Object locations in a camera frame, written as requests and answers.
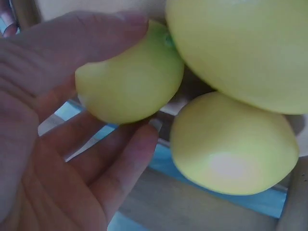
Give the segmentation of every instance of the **finger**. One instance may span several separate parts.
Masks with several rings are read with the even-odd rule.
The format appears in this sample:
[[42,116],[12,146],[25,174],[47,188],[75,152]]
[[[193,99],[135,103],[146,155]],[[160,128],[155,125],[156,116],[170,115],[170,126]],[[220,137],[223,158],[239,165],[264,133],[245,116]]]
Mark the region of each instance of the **finger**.
[[55,87],[46,94],[39,96],[35,100],[34,105],[34,110],[38,114],[39,122],[42,123],[75,94],[75,78],[71,76],[63,85]]
[[148,166],[157,141],[158,133],[154,127],[141,127],[114,164],[90,185],[108,223]]
[[68,162],[86,184],[91,184],[123,151],[134,133],[145,122],[122,125],[103,140]]
[[148,28],[139,13],[69,13],[0,40],[4,77],[33,95],[52,89],[88,63],[138,43]]
[[60,156],[66,156],[79,150],[104,125],[85,111],[47,132],[42,139]]
[[7,28],[5,28],[3,32],[3,37],[8,38],[10,36],[13,36],[17,33],[18,27],[16,24],[11,24]]

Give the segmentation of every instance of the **wooden surface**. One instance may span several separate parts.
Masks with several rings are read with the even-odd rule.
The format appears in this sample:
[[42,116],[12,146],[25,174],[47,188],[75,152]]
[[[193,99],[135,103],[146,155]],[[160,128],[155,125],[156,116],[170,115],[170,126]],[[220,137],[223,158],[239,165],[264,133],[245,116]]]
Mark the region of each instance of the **wooden surface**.
[[[44,134],[63,120],[51,116]],[[93,145],[91,139],[82,149]],[[151,231],[274,231],[277,220],[211,196],[193,186],[146,169],[119,210]]]
[[308,156],[295,167],[276,231],[308,231]]

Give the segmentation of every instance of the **palm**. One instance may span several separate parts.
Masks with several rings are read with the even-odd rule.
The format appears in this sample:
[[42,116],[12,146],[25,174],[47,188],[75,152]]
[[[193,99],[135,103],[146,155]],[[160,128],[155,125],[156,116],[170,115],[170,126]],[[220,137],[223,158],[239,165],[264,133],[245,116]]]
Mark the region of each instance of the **palm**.
[[80,175],[42,139],[23,176],[25,230],[106,230],[102,206]]
[[[40,122],[75,93],[73,83],[69,81],[36,100],[32,113]],[[82,112],[37,136],[7,226],[32,231],[107,229],[150,161],[157,132],[144,126],[144,121],[124,125],[65,161],[104,125]],[[18,226],[13,225],[16,219]]]

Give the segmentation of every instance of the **yellow fruit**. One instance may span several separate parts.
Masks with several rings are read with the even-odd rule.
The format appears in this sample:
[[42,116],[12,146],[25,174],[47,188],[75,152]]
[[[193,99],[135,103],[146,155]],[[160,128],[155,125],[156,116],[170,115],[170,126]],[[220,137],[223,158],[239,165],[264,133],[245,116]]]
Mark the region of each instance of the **yellow fruit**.
[[286,119],[214,92],[193,100],[171,131],[175,165],[210,190],[250,195],[281,181],[299,149]]
[[76,71],[82,104],[97,118],[115,124],[151,116],[177,92],[184,63],[167,28],[151,21],[146,37],[110,60]]
[[308,1],[167,0],[167,21],[188,66],[214,88],[308,113]]

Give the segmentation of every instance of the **wooden crate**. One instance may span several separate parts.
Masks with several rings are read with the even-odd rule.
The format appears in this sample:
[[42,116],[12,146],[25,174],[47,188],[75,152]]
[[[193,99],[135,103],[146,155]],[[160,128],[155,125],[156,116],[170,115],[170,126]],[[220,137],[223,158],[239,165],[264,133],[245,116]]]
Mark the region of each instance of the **wooden crate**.
[[[140,10],[165,21],[165,0],[12,0],[22,30],[74,10],[116,12]],[[160,142],[168,146],[173,117],[188,101],[211,88],[186,70],[180,91],[159,113],[164,122]],[[307,116],[289,116],[301,155],[308,154]],[[308,230],[308,158],[302,157],[294,170],[282,218],[277,221],[257,212],[217,199],[153,170],[146,170],[120,211],[150,230],[206,231],[306,231]]]

